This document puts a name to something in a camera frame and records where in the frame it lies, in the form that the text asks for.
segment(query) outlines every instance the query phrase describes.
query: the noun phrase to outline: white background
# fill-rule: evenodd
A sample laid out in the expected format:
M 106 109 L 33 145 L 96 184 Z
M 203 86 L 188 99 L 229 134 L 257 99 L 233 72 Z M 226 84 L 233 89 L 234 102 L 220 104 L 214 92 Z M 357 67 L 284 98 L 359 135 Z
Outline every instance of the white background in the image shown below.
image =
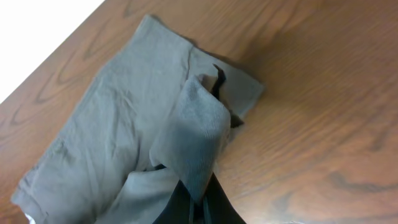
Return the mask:
M 104 0 L 0 0 L 0 103 Z

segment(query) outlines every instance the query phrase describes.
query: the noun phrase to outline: crumpled fabric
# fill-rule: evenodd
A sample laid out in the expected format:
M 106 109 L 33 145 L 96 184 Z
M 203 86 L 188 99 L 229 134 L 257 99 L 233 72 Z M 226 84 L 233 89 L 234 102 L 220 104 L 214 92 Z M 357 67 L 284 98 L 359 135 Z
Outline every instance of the crumpled fabric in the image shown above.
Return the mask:
M 179 113 L 185 85 L 195 82 L 192 77 L 216 76 L 213 63 L 225 71 L 225 98 L 242 117 L 257 101 L 262 85 L 146 16 L 129 43 L 99 71 L 39 162 L 21 179 L 12 202 L 36 223 L 101 222 L 114 217 L 112 212 L 120 215 L 112 223 L 156 219 L 178 179 L 186 178 L 185 183 L 190 179 L 175 172 L 180 166 L 173 160 L 150 152 L 161 151 L 159 139 Z M 207 121 L 199 115 L 200 121 Z M 210 136 L 218 139 L 223 134 Z M 195 163 L 195 155 L 189 160 Z M 159 162 L 170 168 L 148 171 Z M 198 183 L 192 185 L 193 191 L 202 185 Z M 122 209 L 129 208 L 127 204 L 136 205 L 128 214 Z

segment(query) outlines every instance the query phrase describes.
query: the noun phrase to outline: wooden table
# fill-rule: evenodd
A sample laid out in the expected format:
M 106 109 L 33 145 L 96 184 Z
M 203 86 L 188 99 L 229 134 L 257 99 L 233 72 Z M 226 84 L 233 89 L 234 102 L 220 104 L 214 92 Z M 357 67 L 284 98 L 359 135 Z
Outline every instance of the wooden table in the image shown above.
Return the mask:
M 398 223 L 397 10 L 395 0 L 105 1 L 0 105 L 0 223 L 24 221 L 9 202 L 18 180 L 147 13 L 267 85 L 220 160 L 248 223 Z

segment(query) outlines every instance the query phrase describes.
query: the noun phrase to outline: gray garment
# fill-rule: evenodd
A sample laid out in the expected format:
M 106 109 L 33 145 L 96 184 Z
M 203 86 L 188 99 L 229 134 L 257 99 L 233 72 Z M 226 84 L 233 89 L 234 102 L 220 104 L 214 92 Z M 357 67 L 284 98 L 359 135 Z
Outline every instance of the gray garment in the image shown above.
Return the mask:
M 12 202 L 37 223 L 93 223 L 113 202 L 129 203 L 129 195 L 141 191 L 139 195 L 153 197 L 132 196 L 142 201 L 132 202 L 141 207 L 131 213 L 136 218 L 156 218 L 160 212 L 155 212 L 170 197 L 161 192 L 173 189 L 178 176 L 170 169 L 163 171 L 174 178 L 168 179 L 165 189 L 147 192 L 142 179 L 164 181 L 166 175 L 142 172 L 153 168 L 149 151 L 173 116 L 186 80 L 201 74 L 215 76 L 212 63 L 225 71 L 227 101 L 242 116 L 262 86 L 146 16 L 127 46 L 97 74 L 37 165 L 19 182 Z M 156 159 L 160 158 L 153 156 L 152 161 L 160 162 Z M 141 179 L 142 185 L 133 179 Z M 147 213 L 158 199 L 159 209 Z

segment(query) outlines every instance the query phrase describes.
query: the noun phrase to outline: brown wood tabletop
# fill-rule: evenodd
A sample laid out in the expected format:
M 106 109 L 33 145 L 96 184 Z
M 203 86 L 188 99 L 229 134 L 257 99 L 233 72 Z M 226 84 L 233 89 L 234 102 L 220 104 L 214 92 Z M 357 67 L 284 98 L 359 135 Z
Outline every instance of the brown wood tabletop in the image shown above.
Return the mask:
M 144 14 L 267 86 L 219 165 L 248 223 L 398 223 L 397 11 L 396 0 L 105 1 L 0 105 L 0 223 L 24 222 L 9 202 L 19 179 Z

